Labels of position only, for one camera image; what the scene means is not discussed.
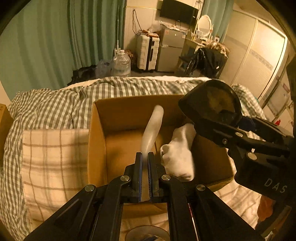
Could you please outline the black round object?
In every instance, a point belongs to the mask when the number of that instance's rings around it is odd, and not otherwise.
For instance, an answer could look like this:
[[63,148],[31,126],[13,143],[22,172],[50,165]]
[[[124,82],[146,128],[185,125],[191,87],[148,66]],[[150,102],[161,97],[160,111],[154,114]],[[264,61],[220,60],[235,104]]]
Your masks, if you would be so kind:
[[241,103],[234,90],[224,82],[211,79],[184,95],[178,102],[181,111],[194,123],[205,119],[238,126]]

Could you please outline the white plastic tube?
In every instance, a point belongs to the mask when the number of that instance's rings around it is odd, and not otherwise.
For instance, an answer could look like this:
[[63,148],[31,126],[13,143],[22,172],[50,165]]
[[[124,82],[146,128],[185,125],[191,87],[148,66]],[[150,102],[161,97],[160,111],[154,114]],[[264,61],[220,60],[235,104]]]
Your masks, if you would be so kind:
[[160,105],[156,105],[142,136],[140,152],[142,153],[142,158],[144,162],[147,161],[148,153],[154,146],[154,142],[162,126],[163,116],[163,107]]

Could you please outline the grey tape roll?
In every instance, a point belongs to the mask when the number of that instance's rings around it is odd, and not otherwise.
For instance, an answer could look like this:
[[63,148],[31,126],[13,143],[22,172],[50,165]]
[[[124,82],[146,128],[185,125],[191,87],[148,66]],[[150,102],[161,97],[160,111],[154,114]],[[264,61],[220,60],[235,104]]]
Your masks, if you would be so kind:
[[130,230],[126,236],[125,240],[165,240],[170,241],[169,233],[157,226],[138,226]]

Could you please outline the white sock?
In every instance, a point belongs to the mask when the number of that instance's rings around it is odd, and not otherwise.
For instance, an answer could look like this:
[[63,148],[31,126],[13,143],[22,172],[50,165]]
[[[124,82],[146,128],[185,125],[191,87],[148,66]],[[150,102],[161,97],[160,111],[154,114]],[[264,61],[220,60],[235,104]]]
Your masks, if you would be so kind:
[[194,160],[191,147],[196,136],[194,125],[187,123],[173,131],[171,141],[160,148],[166,173],[181,182],[194,179]]

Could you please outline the beige plaid blanket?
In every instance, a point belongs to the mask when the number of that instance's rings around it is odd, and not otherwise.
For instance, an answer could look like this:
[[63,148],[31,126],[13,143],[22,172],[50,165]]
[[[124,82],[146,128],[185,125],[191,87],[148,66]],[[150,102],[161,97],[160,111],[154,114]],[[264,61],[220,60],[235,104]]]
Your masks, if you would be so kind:
[[33,226],[87,185],[88,136],[88,129],[23,132],[23,195]]

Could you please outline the white sliding wardrobe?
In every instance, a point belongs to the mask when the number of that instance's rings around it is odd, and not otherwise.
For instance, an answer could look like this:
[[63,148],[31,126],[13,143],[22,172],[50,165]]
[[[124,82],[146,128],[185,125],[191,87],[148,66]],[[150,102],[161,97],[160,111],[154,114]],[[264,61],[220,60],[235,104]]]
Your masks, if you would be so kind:
[[283,61],[286,35],[254,15],[234,10],[223,43],[230,53],[220,79],[243,85],[262,100]]

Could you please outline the green checked duvet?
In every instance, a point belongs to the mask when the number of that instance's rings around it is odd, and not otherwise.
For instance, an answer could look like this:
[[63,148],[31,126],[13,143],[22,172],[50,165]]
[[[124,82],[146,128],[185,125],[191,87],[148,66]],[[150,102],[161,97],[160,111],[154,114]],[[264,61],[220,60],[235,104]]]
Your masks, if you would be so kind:
[[32,89],[19,92],[8,106],[13,118],[1,164],[1,221],[15,240],[23,240],[39,225],[34,211],[52,213],[66,199],[59,190],[23,194],[23,131],[38,129],[88,129],[92,104],[105,98],[186,94],[204,77],[107,77],[84,86],[61,90]]

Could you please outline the small clear water bottle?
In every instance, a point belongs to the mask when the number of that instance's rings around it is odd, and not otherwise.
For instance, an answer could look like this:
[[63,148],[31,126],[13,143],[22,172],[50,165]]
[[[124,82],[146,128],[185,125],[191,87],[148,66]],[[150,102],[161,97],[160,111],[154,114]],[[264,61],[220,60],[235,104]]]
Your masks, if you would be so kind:
[[95,68],[96,78],[105,78],[111,76],[112,61],[100,60]]

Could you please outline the silver mini fridge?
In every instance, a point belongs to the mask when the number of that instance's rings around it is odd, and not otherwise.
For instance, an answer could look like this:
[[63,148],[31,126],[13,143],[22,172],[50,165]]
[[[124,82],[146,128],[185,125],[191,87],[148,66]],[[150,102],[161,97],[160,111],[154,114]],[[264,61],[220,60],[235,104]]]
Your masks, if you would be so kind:
[[181,56],[185,35],[183,32],[163,28],[160,35],[159,52],[156,64],[158,72],[174,72]]

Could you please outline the large clear water jug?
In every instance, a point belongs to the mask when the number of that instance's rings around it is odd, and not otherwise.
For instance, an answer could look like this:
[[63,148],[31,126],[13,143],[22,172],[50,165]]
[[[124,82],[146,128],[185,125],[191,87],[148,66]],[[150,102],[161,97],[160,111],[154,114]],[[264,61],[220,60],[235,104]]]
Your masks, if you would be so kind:
[[111,75],[115,77],[129,77],[131,60],[124,50],[119,50],[112,60]]

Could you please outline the green curtain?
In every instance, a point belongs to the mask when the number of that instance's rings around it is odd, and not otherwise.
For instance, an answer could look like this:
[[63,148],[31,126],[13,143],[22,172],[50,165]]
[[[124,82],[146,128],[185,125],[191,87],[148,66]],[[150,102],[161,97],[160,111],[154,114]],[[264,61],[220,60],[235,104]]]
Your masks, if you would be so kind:
[[1,84],[60,89],[122,45],[125,1],[1,1]]
[[213,38],[223,42],[233,12],[234,0],[205,0],[201,15],[208,15],[213,24]]

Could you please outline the white suitcase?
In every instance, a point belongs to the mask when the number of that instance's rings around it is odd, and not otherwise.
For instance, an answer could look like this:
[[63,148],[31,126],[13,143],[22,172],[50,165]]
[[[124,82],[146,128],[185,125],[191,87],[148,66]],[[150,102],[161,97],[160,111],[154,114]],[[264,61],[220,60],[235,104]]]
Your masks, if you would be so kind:
[[159,50],[159,37],[139,35],[137,37],[137,68],[155,70]]

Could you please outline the green curtain left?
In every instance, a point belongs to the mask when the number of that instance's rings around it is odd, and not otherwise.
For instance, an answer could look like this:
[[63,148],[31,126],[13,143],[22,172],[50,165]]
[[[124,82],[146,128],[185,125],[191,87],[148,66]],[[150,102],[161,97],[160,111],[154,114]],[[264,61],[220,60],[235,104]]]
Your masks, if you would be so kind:
[[122,45],[125,1],[1,1],[1,84],[60,89]]

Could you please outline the brown carton by wall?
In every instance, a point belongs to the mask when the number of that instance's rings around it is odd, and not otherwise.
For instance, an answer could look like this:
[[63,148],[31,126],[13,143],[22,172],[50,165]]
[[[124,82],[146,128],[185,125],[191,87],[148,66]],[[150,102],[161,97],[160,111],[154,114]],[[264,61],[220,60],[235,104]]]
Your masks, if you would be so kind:
[[4,144],[14,120],[11,117],[6,105],[0,104],[0,106],[0,158],[2,165],[4,158]]

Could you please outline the black wall television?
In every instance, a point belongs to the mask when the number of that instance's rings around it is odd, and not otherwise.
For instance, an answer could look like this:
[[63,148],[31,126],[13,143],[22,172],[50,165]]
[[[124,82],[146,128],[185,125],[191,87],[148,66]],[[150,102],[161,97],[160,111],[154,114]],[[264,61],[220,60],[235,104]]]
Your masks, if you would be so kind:
[[190,25],[198,15],[198,9],[180,1],[164,0],[159,13],[161,18],[167,18]]

